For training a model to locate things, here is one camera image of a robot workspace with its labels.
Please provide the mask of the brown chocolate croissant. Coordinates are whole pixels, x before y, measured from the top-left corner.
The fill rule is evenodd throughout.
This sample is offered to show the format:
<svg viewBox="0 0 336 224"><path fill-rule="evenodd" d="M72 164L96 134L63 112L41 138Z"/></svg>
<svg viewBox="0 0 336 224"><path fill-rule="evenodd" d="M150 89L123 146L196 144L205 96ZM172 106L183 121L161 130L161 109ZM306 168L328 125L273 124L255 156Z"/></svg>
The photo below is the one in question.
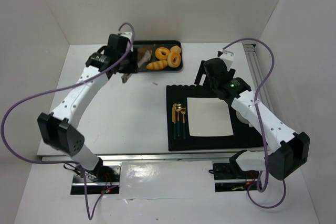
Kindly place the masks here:
<svg viewBox="0 0 336 224"><path fill-rule="evenodd" d="M137 49L138 52L138 61L140 61L143 57L145 57L145 62L148 62L152 56L152 49L149 47L139 47Z"/></svg>

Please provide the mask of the metal tongs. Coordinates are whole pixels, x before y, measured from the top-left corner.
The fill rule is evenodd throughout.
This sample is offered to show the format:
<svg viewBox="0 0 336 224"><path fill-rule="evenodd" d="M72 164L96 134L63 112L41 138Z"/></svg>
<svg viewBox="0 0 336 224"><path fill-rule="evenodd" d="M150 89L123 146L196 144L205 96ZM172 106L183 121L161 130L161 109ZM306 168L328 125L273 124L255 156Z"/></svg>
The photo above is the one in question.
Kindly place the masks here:
<svg viewBox="0 0 336 224"><path fill-rule="evenodd" d="M137 70L135 71L135 73L138 73L139 68L142 67L142 65L144 65L145 63L147 63L150 59L151 59L151 51L147 50L143 54L142 58L137 62ZM132 75L133 75L133 73L124 73L121 76L122 83L125 84L130 79L130 77Z"/></svg>

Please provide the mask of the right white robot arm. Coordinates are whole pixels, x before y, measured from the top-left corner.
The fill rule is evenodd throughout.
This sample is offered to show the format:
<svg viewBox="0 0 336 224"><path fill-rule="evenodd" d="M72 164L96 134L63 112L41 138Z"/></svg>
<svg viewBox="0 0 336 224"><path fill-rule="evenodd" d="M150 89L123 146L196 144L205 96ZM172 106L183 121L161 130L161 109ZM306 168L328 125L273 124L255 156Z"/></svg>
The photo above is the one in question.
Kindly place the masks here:
<svg viewBox="0 0 336 224"><path fill-rule="evenodd" d="M229 159L230 166L237 172L264 171L277 180L284 180L307 161L310 138L286 126L258 100L250 85L234 76L233 54L223 53L224 58L218 56L201 62L194 83L199 84L205 75L203 86L225 101L243 122L255 128L267 145L260 152L236 153Z"/></svg>

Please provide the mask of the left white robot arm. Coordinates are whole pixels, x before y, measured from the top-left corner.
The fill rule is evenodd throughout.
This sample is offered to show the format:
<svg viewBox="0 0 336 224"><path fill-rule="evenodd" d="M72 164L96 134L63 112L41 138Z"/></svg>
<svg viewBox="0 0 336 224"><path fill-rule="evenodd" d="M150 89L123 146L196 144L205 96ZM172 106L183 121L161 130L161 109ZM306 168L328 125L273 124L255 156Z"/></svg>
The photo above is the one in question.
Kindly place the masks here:
<svg viewBox="0 0 336 224"><path fill-rule="evenodd" d="M77 87L71 89L49 114L41 113L37 119L43 142L66 154L96 180L111 178L114 172L86 147L85 137L77 127L92 99L113 74L137 72L133 41L132 32L111 34L107 45L99 48L86 61Z"/></svg>

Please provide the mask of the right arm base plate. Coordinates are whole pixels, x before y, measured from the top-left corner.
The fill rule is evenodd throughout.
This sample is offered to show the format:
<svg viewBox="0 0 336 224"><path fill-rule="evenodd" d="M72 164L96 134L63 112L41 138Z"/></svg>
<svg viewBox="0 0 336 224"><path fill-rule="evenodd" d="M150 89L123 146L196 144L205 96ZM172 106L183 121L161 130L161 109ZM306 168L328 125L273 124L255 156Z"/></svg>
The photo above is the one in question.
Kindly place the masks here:
<svg viewBox="0 0 336 224"><path fill-rule="evenodd" d="M214 177L215 191L246 191L250 185L251 190L257 190L256 182L259 176L257 171L233 172L228 163L213 163L208 171Z"/></svg>

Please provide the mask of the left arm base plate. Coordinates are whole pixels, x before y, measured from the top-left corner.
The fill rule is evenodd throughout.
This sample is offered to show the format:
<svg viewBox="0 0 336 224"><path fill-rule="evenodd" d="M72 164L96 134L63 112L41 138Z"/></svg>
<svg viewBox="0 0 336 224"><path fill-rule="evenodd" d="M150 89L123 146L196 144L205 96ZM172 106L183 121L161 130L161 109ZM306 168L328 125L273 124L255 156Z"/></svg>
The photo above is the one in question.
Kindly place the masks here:
<svg viewBox="0 0 336 224"><path fill-rule="evenodd" d="M87 170L85 170L84 176L78 165L65 163L63 164L63 168L74 173L71 183L71 195L85 194L84 177L87 182L88 195L99 195L102 193L111 195L119 193L120 166L108 166L108 169L98 177Z"/></svg>

